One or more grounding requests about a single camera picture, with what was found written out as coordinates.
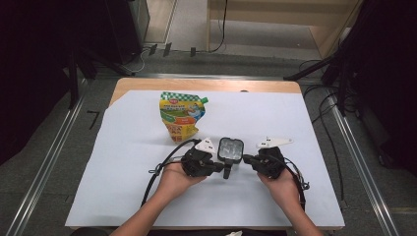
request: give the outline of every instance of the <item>hand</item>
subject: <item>hand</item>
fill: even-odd
[[[171,163],[163,168],[162,177],[155,195],[163,196],[169,202],[184,194],[191,186],[207,177],[190,177],[185,174],[181,163]]]
[[[300,197],[297,186],[291,173],[284,169],[277,179],[269,179],[258,173],[261,181],[268,187],[272,198],[281,207],[293,207],[300,205]]]

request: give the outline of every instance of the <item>wooden desk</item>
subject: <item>wooden desk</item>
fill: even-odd
[[[293,139],[281,151],[311,183],[305,192],[306,212],[322,230],[344,226],[298,84],[205,78],[118,82],[66,226],[119,226],[140,207],[149,170],[177,147],[160,120],[162,90],[190,90],[208,97],[196,139],[210,137],[215,145],[222,137],[240,139],[244,152],[252,154],[258,152],[255,144],[266,136]],[[215,228],[278,230],[289,229],[291,224],[252,167],[241,163],[234,166],[228,180],[213,173],[194,186],[169,205],[154,225],[154,229],[172,230]]]
[[[310,26],[323,58],[338,45],[356,20],[363,0],[229,0],[226,21]],[[208,0],[207,50],[210,20],[223,20],[225,0]]]

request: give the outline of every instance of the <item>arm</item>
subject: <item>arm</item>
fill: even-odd
[[[153,196],[111,236],[147,235],[159,214],[172,200],[205,178],[187,176],[180,163],[165,166]]]
[[[288,170],[283,170],[277,179],[269,179],[260,173],[258,176],[268,187],[272,198],[281,207],[297,235],[323,235],[301,208],[297,187]]]

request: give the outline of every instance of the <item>person's right hand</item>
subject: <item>person's right hand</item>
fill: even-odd
[[[269,179],[258,173],[261,181],[268,187],[272,198],[281,207],[300,205],[300,196],[291,173],[284,169],[277,179]]]

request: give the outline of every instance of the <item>white tabletop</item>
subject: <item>white tabletop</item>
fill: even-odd
[[[344,226],[323,156],[300,93],[183,91],[207,97],[206,115],[193,138],[240,139],[244,153],[257,154],[266,136],[290,138],[280,147],[302,171],[306,212],[322,229]],[[141,205],[154,169],[177,145],[159,114],[161,91],[131,90],[105,112],[94,149],[66,226],[119,226]],[[184,154],[190,146],[181,148]],[[172,202],[159,216],[158,228],[287,228],[291,224],[274,203],[250,165],[233,165],[228,180],[213,173]],[[150,191],[154,192],[159,178]]]

